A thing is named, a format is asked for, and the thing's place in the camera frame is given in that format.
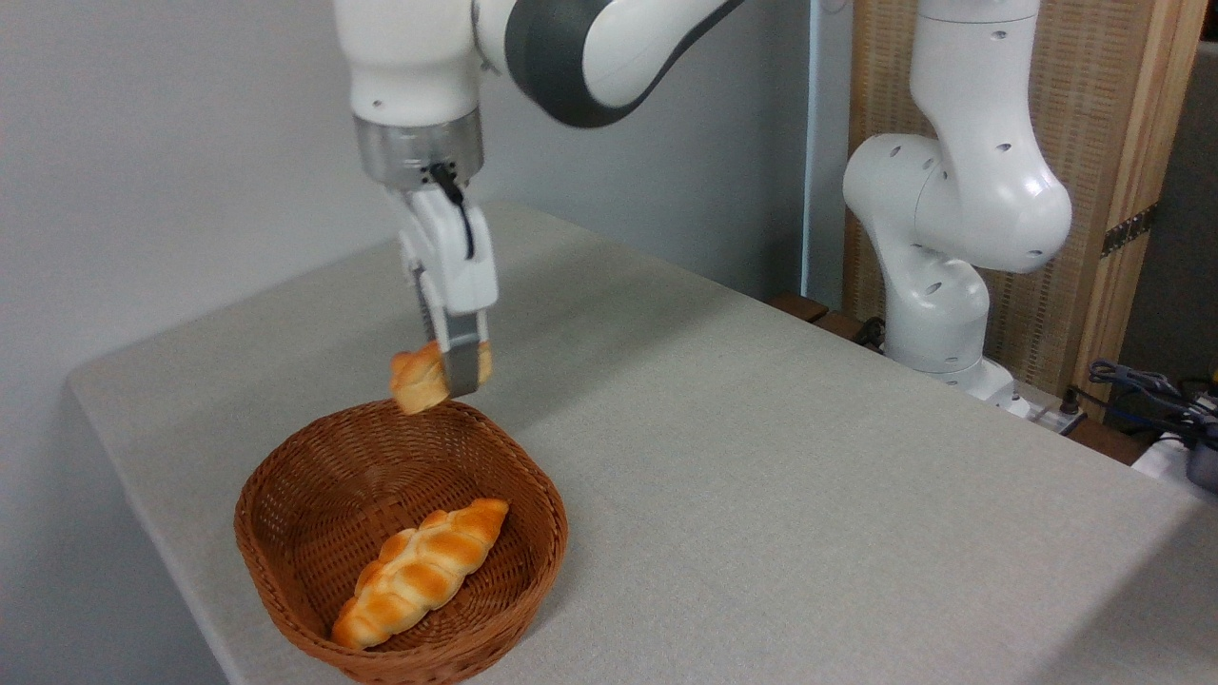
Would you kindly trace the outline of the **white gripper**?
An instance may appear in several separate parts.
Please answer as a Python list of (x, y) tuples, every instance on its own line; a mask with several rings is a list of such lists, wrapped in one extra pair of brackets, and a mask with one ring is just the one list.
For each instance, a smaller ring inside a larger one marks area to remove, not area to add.
[(471, 395), (490, 373), (482, 353), (484, 342), (490, 342), (484, 310), (501, 295), (488, 222), (474, 201), (458, 206), (438, 186), (396, 190), (393, 208), (402, 221), (407, 271), (431, 342), (440, 339), (432, 312), (442, 311), (449, 395)]

